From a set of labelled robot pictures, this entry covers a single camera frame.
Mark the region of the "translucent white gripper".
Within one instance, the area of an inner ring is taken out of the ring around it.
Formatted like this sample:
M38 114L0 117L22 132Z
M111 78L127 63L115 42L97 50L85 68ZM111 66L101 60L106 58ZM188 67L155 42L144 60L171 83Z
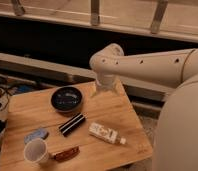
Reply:
M93 97L102 93L111 92L118 95L115 78L97 78L95 80L95 91L92 94Z

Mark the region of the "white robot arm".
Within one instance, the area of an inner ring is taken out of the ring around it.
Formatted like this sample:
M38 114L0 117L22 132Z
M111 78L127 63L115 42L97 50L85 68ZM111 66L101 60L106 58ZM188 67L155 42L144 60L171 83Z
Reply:
M198 171L198 48L126 56L112 43L93 54L96 84L111 87L117 75L168 86L160 112L152 171Z

